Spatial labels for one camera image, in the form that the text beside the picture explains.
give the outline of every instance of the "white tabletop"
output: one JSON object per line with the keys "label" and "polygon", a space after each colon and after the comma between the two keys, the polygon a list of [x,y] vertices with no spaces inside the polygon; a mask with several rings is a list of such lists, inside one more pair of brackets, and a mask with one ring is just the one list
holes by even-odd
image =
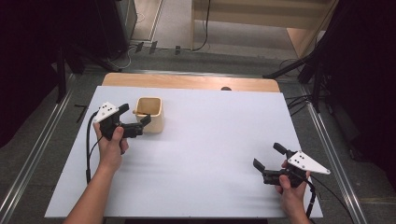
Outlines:
{"label": "white tabletop", "polygon": [[[98,87],[81,125],[46,217],[66,217],[86,187],[88,119],[99,106],[129,104],[121,116],[135,122],[137,99],[163,99],[162,133],[128,139],[130,149],[116,173],[106,217],[284,217],[274,186],[264,185],[252,163],[280,170],[300,144],[282,93]],[[91,146],[96,142],[91,131]],[[94,173],[99,155],[92,153]],[[308,204],[311,193],[305,194]],[[322,217],[316,201],[311,217]]]}

